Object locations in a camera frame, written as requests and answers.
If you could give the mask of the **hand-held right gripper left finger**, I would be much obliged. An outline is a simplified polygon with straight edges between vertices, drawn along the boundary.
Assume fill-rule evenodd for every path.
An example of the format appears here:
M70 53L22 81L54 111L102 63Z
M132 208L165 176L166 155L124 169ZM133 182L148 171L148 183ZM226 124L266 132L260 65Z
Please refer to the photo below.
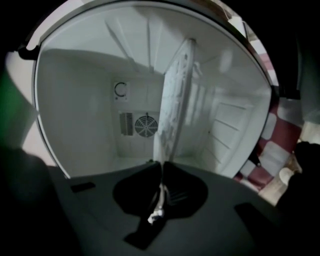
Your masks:
M114 188L118 182L137 173L149 174L157 169L155 163L146 163L124 170L67 179L58 167L48 168L82 256L160 256L124 240L136 230L140 219L124 212L114 198Z

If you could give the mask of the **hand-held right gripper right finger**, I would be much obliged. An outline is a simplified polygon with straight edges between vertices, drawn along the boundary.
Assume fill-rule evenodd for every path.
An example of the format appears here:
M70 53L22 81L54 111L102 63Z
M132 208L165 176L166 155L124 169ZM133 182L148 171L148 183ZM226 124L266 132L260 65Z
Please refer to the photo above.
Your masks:
M200 178L208 195L191 217L168 220L149 246L155 256L288 256L281 212L243 184L208 171L167 163Z

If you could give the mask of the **black mini fridge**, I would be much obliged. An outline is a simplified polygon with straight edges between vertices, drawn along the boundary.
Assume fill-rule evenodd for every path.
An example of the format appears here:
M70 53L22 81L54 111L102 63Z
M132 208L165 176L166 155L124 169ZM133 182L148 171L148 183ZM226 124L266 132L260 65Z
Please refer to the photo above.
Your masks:
M68 5L42 30L35 59L19 64L36 111L23 148L68 178L151 160L165 73L187 39L194 64L173 162L230 178L259 162L272 79L256 50L211 13L153 0Z

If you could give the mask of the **round white plate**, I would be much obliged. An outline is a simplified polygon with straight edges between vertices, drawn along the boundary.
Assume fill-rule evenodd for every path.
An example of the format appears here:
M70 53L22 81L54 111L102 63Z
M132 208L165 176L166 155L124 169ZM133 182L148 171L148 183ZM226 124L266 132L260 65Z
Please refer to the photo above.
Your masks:
M153 138L153 160L160 164L159 191L151 203L149 225L158 224L167 214L165 207L187 199L183 189L169 189L165 162L174 160L190 97L196 41L187 39L169 64L164 76L158 130Z

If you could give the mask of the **person's white shoe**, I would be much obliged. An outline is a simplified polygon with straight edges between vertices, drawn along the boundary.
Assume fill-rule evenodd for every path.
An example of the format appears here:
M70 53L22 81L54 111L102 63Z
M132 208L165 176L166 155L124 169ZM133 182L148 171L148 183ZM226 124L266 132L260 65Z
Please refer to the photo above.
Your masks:
M281 180L281 182L283 184L285 184L286 186L289 185L289 181L291 179L291 177L295 174L294 171L292 171L291 169L289 169L288 167L284 167L279 171L279 178Z

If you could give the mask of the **red white checkered tablecloth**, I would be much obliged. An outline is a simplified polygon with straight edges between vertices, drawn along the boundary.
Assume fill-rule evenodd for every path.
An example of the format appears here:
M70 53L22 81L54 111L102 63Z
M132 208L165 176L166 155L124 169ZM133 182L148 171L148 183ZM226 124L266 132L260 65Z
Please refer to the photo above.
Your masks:
M233 178L255 192L264 189L285 166L304 124L298 99L281 97L276 72L267 53L259 55L271 78L271 101L262 134L249 158Z

